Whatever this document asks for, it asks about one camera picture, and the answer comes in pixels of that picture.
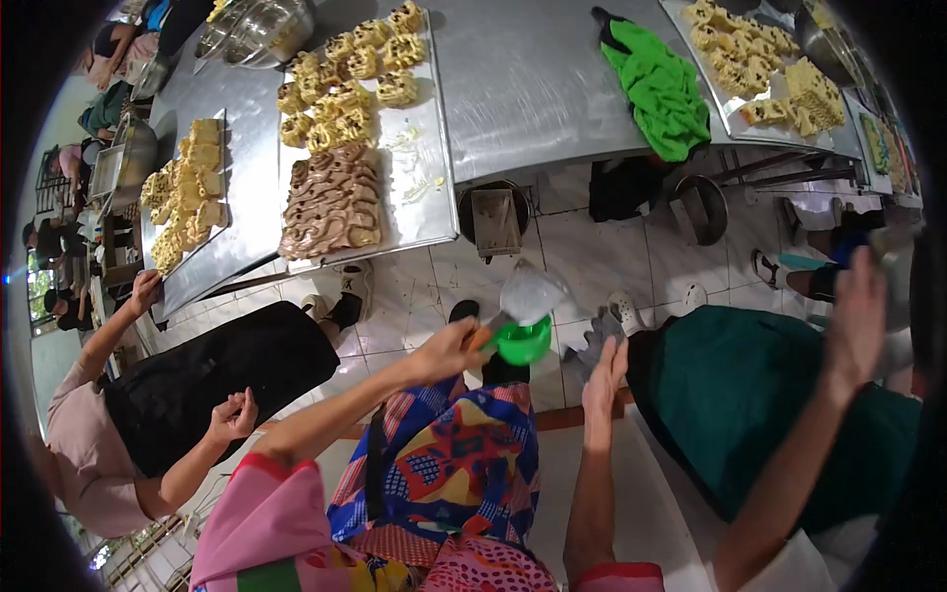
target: hand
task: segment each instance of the hand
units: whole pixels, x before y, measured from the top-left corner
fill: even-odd
[[[599,363],[582,389],[582,408],[585,410],[586,422],[605,421],[611,425],[615,393],[626,371],[628,339],[622,339],[621,345],[616,346],[616,339],[609,337],[602,346]]]
[[[214,407],[210,412],[207,435],[218,444],[229,444],[238,438],[246,438],[253,434],[258,413],[257,404],[253,401],[253,390],[248,386],[242,393],[228,395],[226,403]]]
[[[128,304],[125,306],[131,306],[136,316],[146,313],[158,299],[160,284],[161,275],[155,269],[138,274],[134,279],[132,297],[128,299]]]
[[[460,344],[480,326],[475,318],[451,323],[431,336],[411,355],[401,359],[398,366],[411,386],[432,385],[468,368],[483,366],[490,359],[482,351],[464,351]]]
[[[835,282],[835,306],[826,338],[823,371],[842,381],[849,396],[871,380],[884,345],[884,275],[866,246]]]

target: green cloth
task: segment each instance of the green cloth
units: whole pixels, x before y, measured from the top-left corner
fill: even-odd
[[[702,306],[671,325],[654,353],[654,410],[727,522],[812,396],[822,342],[797,318]],[[889,512],[919,422],[920,402],[875,385],[861,392],[798,525],[814,534]]]
[[[614,16],[607,28],[601,52],[634,106],[634,121],[658,156],[684,162],[691,148],[710,140],[697,71],[647,29]]]

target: black apron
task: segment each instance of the black apron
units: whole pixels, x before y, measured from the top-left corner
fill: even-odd
[[[338,365],[315,321],[277,302],[134,364],[103,393],[135,466],[156,477],[200,441],[211,410],[228,395],[250,386],[259,426],[329,380]],[[244,440],[231,442],[217,462]]]

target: black shoe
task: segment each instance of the black shoe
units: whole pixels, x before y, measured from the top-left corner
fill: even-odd
[[[455,323],[468,316],[472,316],[473,318],[479,318],[480,316],[480,305],[477,304],[475,300],[461,300],[457,302],[454,308],[451,309],[451,315],[448,316],[447,322]]]

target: window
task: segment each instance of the window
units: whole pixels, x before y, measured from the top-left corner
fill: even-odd
[[[29,321],[31,327],[42,325],[52,318],[46,311],[43,296],[47,290],[56,288],[56,272],[52,269],[40,269],[36,251],[27,253],[27,294],[29,298]]]

